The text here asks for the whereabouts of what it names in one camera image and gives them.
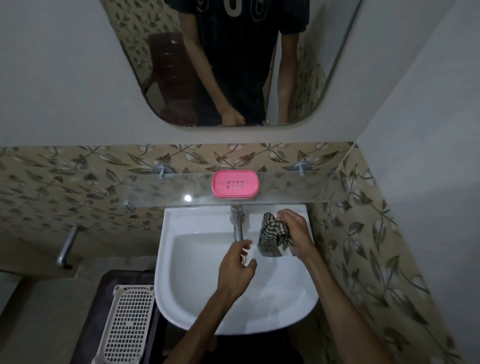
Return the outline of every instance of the striped cloth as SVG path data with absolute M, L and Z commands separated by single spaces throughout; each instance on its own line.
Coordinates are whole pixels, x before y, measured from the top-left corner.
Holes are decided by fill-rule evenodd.
M 258 240 L 258 250 L 261 255 L 268 257 L 280 257 L 283 251 L 293 246 L 293 240 L 288 231 L 288 226 L 277 220 L 270 212 L 264 215 L 262 229 L 260 230 L 260 239 Z

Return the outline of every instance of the pink soap dish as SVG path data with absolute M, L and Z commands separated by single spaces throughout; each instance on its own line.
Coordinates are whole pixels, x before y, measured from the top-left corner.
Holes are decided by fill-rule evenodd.
M 258 176 L 252 170 L 219 170 L 212 179 L 215 197 L 251 199 L 258 194 Z

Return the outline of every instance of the sink basin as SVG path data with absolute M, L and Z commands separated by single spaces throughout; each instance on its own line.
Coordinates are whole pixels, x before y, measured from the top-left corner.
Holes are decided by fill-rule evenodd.
M 318 295 L 303 263 L 287 250 L 279 258 L 261 256 L 258 238 L 264 213 L 290 208 L 304 216 L 305 205 L 245 205 L 243 237 L 252 240 L 247 263 L 258 266 L 245 293 L 234 303 L 217 335 L 271 331 L 304 318 Z M 215 292 L 218 267 L 233 242 L 230 206 L 165 209 L 155 271 L 155 298 L 172 324 L 188 330 Z

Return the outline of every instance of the faucet spout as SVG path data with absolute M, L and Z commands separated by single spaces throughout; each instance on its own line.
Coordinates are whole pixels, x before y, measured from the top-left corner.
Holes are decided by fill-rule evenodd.
M 243 213 L 243 205 L 231 205 L 230 211 L 230 221 L 233 224 L 234 241 L 240 242 L 243 240 L 242 223 L 243 217 L 245 216 Z

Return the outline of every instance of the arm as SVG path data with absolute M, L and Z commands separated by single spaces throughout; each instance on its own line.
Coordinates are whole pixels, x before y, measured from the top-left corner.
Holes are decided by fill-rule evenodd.
M 180 12 L 179 19 L 187 53 L 192 60 L 198 77 L 204 84 L 222 117 L 222 124 L 226 126 L 245 124 L 244 117 L 232 107 L 215 80 L 215 76 L 210 68 L 210 62 L 198 37 L 196 15 Z
M 278 73 L 278 123 L 286 124 L 290 104 L 297 85 L 299 63 L 297 60 L 298 34 L 282 35 L 282 59 Z
M 164 364 L 200 362 L 216 328 L 255 275 L 255 259 L 252 259 L 247 267 L 240 261 L 240 254 L 246 255 L 244 249 L 250 249 L 251 243 L 250 240 L 244 240 L 232 244 L 220 264 L 217 290 Z
M 325 311 L 344 364 L 393 364 L 387 349 L 334 279 L 315 248 L 305 219 L 291 210 L 278 216 L 290 230 L 293 253 L 305 264 Z

